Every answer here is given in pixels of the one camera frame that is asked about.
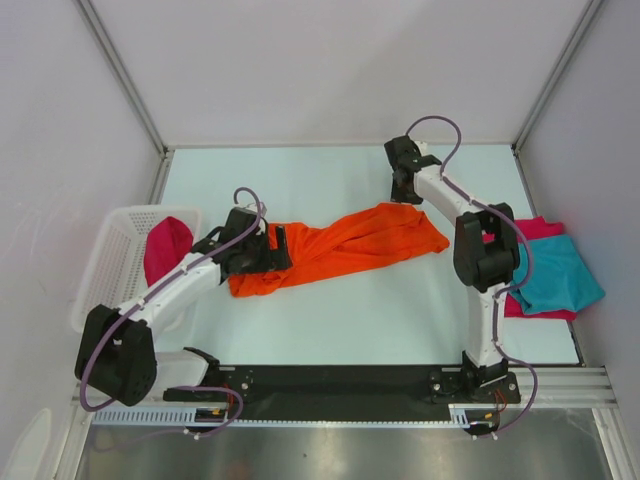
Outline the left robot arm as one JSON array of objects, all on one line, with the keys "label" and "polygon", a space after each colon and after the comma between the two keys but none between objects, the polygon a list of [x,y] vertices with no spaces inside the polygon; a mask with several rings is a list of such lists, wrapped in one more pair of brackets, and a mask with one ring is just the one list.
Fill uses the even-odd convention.
[{"label": "left robot arm", "polygon": [[202,400],[214,397],[221,387],[221,376],[212,369],[215,358],[192,347],[158,352],[157,340],[201,296],[231,278],[291,265],[284,226],[269,224],[250,209],[233,208],[225,225],[196,242],[146,291],[88,313],[75,365],[80,391],[93,388],[126,406],[176,387],[187,387]]}]

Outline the folded teal t-shirt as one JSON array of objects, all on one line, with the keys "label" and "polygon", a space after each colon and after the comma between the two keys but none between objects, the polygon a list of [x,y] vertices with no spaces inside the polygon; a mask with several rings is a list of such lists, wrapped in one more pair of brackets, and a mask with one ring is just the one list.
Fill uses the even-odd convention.
[{"label": "folded teal t-shirt", "polygon": [[525,315],[541,316],[556,311],[572,314],[597,303],[605,291],[584,263],[573,240],[566,234],[529,240],[531,256],[520,243],[520,265],[512,283],[519,285],[533,259],[533,273],[526,284],[510,295]]}]

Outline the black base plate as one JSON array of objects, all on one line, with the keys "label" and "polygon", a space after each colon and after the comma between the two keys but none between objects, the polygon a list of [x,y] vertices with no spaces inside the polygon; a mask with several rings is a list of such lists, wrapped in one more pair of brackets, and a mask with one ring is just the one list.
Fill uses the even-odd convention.
[{"label": "black base plate", "polygon": [[212,368],[203,384],[239,393],[246,421],[436,421],[451,404],[521,401],[512,372],[480,388],[459,366],[443,365],[227,365]]}]

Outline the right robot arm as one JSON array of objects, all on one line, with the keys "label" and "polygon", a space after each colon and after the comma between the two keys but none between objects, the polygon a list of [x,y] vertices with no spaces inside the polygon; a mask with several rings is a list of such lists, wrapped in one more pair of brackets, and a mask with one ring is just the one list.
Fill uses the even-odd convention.
[{"label": "right robot arm", "polygon": [[454,227],[453,267],[467,287],[470,315],[461,388],[469,399],[484,401],[508,373],[499,343],[502,295],[520,264],[513,211],[506,203],[483,206],[448,178],[439,159],[424,154],[407,135],[387,141],[384,150],[392,169],[391,200],[428,202]]}]

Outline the white plastic basket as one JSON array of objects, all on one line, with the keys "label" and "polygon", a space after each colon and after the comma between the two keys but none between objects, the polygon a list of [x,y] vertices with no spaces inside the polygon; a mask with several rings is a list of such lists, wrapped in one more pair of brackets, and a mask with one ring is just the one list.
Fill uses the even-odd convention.
[{"label": "white plastic basket", "polygon": [[118,208],[105,218],[72,309],[75,332],[83,332],[95,306],[116,307],[146,290],[147,237],[168,217],[180,220],[194,236],[201,232],[202,211],[196,207],[138,205]]}]

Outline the orange t-shirt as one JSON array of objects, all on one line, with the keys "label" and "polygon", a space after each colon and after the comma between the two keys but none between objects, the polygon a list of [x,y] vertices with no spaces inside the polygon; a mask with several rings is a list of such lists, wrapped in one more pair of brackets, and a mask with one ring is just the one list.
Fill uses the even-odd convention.
[{"label": "orange t-shirt", "polygon": [[281,271],[234,275],[235,298],[265,296],[335,277],[385,268],[422,255],[441,253],[449,240],[427,215],[410,204],[380,203],[324,228],[283,223],[292,266]]}]

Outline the folded crimson t-shirt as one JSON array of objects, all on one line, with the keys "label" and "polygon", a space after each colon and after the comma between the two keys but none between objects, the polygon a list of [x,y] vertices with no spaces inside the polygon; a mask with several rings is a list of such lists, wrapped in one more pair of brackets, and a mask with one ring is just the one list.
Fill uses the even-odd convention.
[{"label": "folded crimson t-shirt", "polygon": [[[549,223],[541,216],[531,219],[517,219],[515,224],[529,241],[559,236],[565,233],[564,225],[561,222]],[[567,322],[573,322],[577,318],[575,312],[568,310],[548,310],[535,314],[525,313],[519,302],[511,294],[507,295],[505,316],[512,318],[557,319]]]}]

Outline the crimson t-shirt in basket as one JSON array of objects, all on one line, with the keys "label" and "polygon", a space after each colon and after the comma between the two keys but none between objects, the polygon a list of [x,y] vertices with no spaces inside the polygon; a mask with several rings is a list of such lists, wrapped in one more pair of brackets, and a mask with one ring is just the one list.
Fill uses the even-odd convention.
[{"label": "crimson t-shirt in basket", "polygon": [[143,258],[145,280],[152,286],[190,251],[194,235],[189,227],[174,216],[168,216],[147,235]]}]

